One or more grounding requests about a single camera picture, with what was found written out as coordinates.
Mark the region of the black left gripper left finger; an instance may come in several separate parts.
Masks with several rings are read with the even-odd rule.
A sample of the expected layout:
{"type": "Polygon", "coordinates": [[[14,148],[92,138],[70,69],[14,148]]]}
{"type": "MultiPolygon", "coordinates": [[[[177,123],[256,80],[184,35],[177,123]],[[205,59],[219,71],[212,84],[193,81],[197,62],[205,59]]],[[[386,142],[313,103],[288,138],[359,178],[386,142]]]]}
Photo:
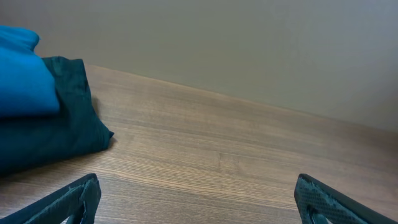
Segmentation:
{"type": "Polygon", "coordinates": [[[87,174],[1,219],[1,224],[94,224],[101,198],[96,174],[87,174]]]}

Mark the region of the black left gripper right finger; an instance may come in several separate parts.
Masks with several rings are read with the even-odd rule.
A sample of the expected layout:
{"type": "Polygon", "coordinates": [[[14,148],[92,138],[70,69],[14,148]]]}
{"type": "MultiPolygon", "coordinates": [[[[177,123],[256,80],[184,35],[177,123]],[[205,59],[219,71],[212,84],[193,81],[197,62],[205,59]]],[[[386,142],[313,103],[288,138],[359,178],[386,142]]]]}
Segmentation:
{"type": "Polygon", "coordinates": [[[298,176],[294,198],[303,224],[397,224],[308,174],[298,176]]]}

